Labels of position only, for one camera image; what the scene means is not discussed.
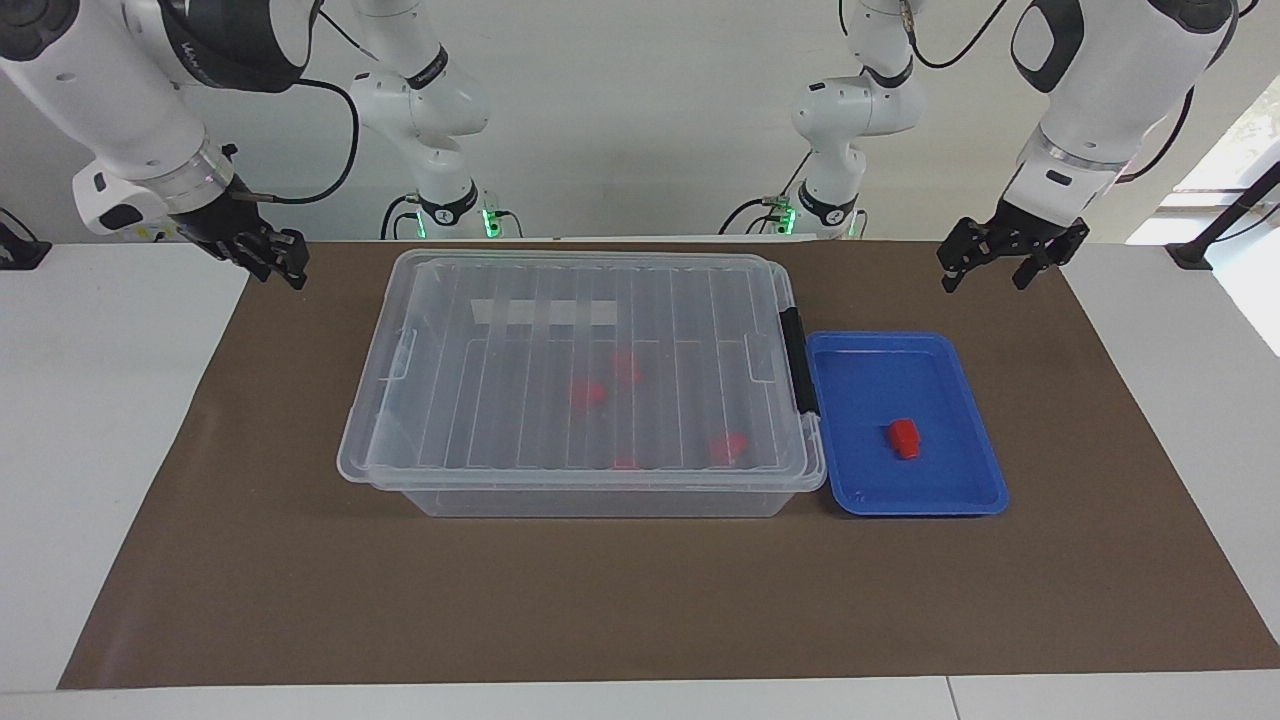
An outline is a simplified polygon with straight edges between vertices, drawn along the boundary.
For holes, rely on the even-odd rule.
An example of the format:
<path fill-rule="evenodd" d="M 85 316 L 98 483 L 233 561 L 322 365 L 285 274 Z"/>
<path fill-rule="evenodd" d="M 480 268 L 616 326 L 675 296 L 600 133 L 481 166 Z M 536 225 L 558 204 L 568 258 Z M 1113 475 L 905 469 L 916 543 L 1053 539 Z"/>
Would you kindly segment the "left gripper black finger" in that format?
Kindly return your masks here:
<path fill-rule="evenodd" d="M 1034 241 L 1029 252 L 1012 274 L 1012 283 L 1019 290 L 1025 290 L 1042 272 L 1051 266 L 1064 266 L 1070 263 L 1079 247 L 1085 242 L 1091 228 L 1088 225 L 1070 225 L 1060 236 Z"/>
<path fill-rule="evenodd" d="M 998 258 L 987 242 L 988 233 L 987 225 L 972 218 L 963 218 L 937 247 L 937 259 L 943 273 L 941 284 L 946 293 L 954 293 L 969 272 Z"/>

